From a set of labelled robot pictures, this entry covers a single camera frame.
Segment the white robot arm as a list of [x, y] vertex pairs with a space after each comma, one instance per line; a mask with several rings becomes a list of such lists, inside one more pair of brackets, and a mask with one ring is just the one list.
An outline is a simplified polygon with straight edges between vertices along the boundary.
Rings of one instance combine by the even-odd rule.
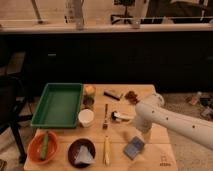
[[146, 96], [135, 106], [133, 125], [146, 134], [151, 130], [152, 124], [156, 123], [213, 150], [212, 123], [172, 112], [165, 109], [164, 104], [164, 98], [158, 93]]

